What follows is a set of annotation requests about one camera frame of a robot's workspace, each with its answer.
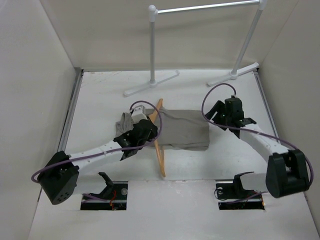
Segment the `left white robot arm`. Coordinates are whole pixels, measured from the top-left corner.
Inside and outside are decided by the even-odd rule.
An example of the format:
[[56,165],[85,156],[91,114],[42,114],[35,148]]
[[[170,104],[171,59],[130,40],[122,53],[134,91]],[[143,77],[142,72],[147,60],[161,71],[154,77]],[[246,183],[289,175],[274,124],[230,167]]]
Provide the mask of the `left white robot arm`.
[[37,181],[51,204],[59,205],[74,193],[80,175],[136,155],[157,136],[158,127],[149,119],[142,119],[133,129],[102,146],[76,154],[56,152],[37,174]]

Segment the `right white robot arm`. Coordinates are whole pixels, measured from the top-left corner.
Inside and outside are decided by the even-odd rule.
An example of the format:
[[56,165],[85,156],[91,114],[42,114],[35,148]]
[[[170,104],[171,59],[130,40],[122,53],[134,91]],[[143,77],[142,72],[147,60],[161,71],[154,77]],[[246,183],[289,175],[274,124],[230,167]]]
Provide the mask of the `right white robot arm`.
[[312,171],[307,170],[310,162],[305,154],[296,147],[289,149],[282,145],[289,143],[264,133],[255,120],[245,117],[239,98],[219,100],[202,115],[209,123],[232,132],[266,161],[265,186],[271,196],[281,198],[309,190]]

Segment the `grey trousers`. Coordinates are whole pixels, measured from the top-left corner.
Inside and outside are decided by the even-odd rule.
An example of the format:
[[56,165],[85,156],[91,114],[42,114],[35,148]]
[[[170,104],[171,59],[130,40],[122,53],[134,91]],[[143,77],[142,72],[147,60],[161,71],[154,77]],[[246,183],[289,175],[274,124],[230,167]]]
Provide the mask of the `grey trousers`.
[[209,123],[199,110],[159,110],[162,131],[157,139],[160,147],[174,150],[206,151],[210,145]]

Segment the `wooden clothes hanger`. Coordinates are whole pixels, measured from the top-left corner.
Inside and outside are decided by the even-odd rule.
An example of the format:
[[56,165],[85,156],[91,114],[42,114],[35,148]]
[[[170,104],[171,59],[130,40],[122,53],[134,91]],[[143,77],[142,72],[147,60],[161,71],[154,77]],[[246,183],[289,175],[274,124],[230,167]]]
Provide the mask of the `wooden clothes hanger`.
[[[152,121],[152,123],[154,124],[158,116],[159,116],[158,112],[156,110],[154,110],[153,113],[150,114],[148,117]],[[161,176],[163,178],[165,178],[166,177],[166,172],[165,172],[165,149],[164,149],[163,146],[162,147],[159,146],[159,143],[158,143],[157,140],[154,141],[154,147],[155,147],[155,151],[156,151],[156,156],[157,156],[157,160],[158,160]]]

